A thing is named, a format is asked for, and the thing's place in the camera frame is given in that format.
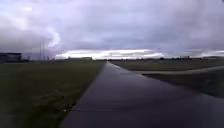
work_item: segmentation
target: distant building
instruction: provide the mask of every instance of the distant building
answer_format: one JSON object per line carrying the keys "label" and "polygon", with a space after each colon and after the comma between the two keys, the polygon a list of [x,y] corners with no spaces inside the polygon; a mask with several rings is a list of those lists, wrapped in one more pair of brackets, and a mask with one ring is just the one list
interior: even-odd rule
{"label": "distant building", "polygon": [[0,53],[0,62],[18,62],[21,61],[21,53]]}
{"label": "distant building", "polygon": [[92,57],[82,57],[82,59],[84,59],[84,60],[92,60],[93,58]]}

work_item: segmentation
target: cloud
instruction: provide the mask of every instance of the cloud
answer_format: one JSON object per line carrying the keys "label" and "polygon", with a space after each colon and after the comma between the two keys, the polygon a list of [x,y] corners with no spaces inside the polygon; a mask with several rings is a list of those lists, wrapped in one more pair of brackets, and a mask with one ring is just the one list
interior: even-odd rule
{"label": "cloud", "polygon": [[111,49],[155,51],[141,56],[220,51],[223,6],[221,0],[1,1],[0,51],[38,52],[41,41],[55,55]]}

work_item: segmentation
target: green grass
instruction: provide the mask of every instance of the green grass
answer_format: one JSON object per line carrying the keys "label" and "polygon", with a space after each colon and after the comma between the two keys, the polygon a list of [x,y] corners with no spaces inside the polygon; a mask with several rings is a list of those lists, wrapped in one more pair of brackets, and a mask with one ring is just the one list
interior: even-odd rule
{"label": "green grass", "polygon": [[174,85],[224,98],[224,70],[188,75],[146,75]]}
{"label": "green grass", "polygon": [[133,71],[184,71],[224,65],[224,60],[117,60],[113,64]]}
{"label": "green grass", "polygon": [[19,128],[58,128],[103,62],[0,65],[0,100]]}

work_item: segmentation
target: road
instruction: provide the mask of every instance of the road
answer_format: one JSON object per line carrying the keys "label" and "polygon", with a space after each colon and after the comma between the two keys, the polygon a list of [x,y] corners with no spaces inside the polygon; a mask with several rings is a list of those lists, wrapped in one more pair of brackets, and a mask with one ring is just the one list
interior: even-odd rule
{"label": "road", "polygon": [[211,68],[187,70],[187,71],[135,71],[139,74],[166,74],[166,75],[187,75],[187,74],[198,74],[205,73],[209,71],[221,70],[224,69],[224,66],[216,66]]}
{"label": "road", "polygon": [[224,100],[107,63],[63,128],[221,128]]}

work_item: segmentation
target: pole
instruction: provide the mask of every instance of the pole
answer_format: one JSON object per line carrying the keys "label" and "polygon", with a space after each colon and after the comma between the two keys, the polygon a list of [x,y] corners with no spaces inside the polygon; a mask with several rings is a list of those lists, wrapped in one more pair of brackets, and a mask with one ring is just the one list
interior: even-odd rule
{"label": "pole", "polygon": [[41,57],[42,57],[42,54],[41,54],[42,50],[41,50],[41,48],[42,48],[42,45],[41,45],[41,42],[40,42],[40,60],[41,60]]}

